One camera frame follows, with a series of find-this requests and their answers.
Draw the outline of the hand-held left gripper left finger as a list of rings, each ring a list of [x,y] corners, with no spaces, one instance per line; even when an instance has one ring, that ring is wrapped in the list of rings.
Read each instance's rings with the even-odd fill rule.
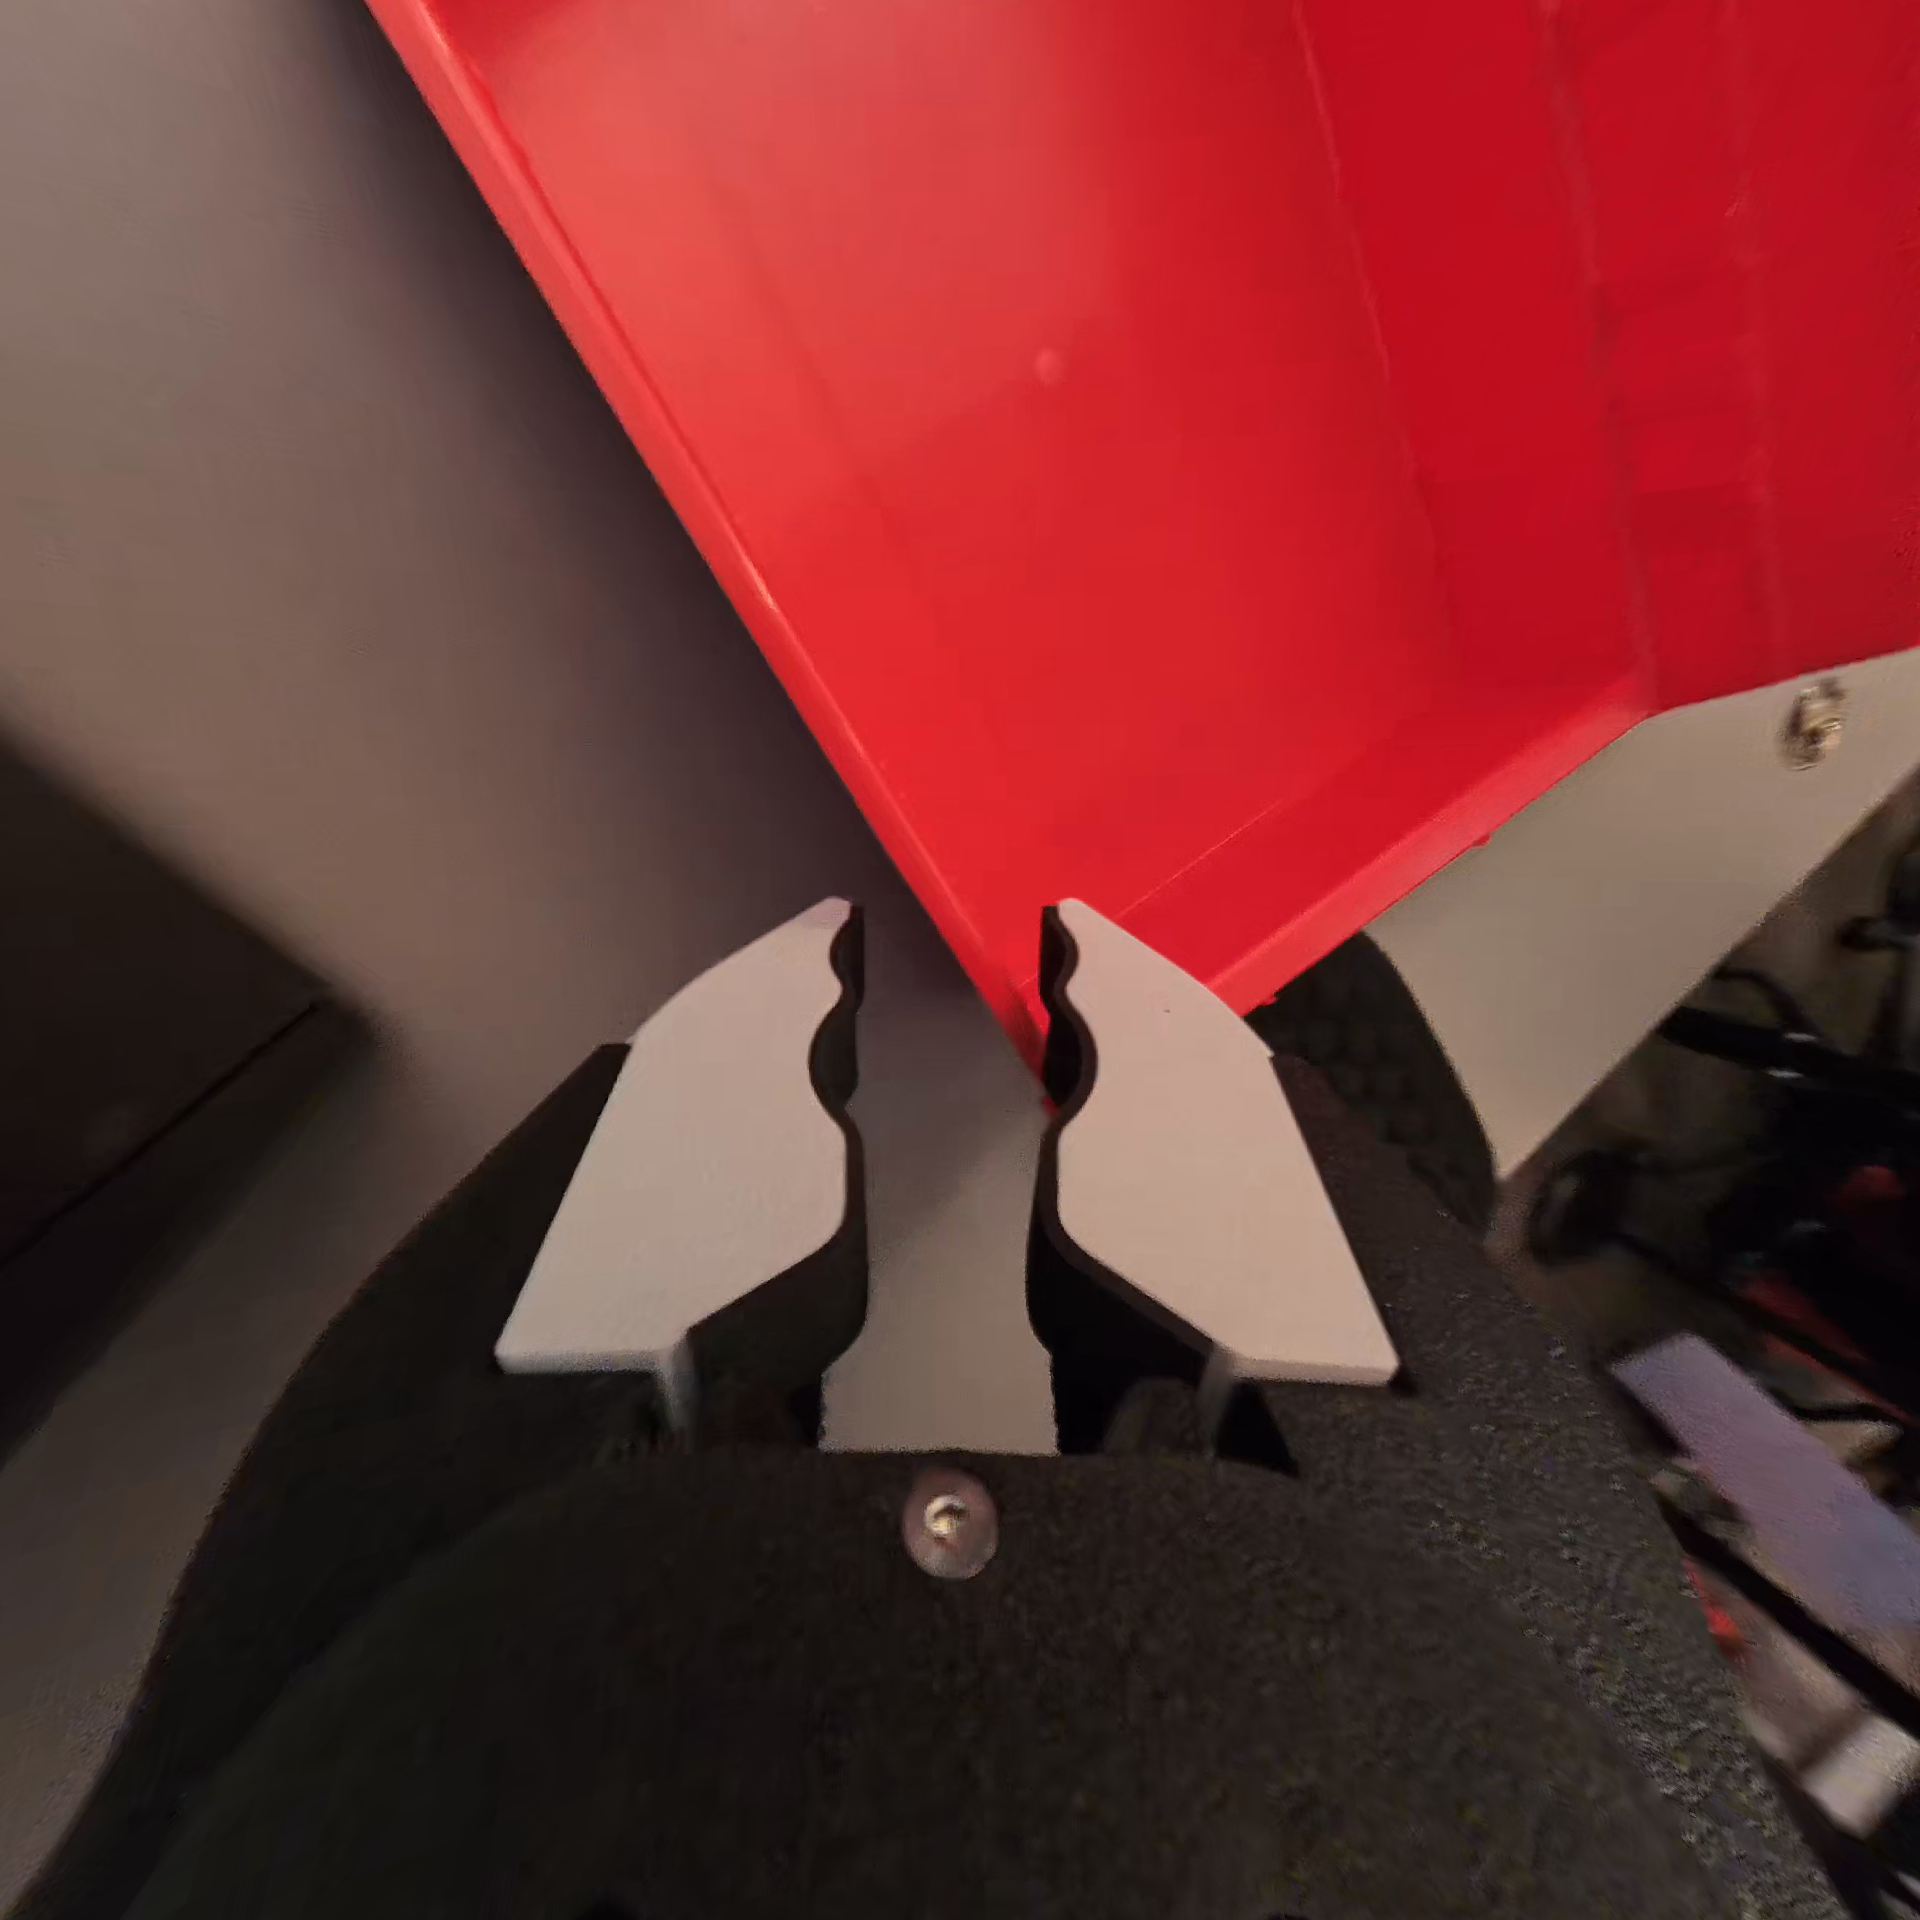
[[[495,1336],[511,1375],[818,1383],[869,1312],[864,925],[818,899],[655,1007]]]

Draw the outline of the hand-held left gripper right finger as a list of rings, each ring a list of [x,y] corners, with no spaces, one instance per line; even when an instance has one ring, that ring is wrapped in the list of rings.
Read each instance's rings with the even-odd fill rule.
[[[1046,1353],[1219,1399],[1390,1385],[1401,1355],[1256,1031],[1081,899],[1041,913],[1039,998],[1029,1321]]]

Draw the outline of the red plastic bin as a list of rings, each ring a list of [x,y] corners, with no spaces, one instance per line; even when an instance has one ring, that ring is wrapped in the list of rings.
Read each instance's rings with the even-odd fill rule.
[[[1914,5],[370,5],[1037,1063],[1914,646]]]

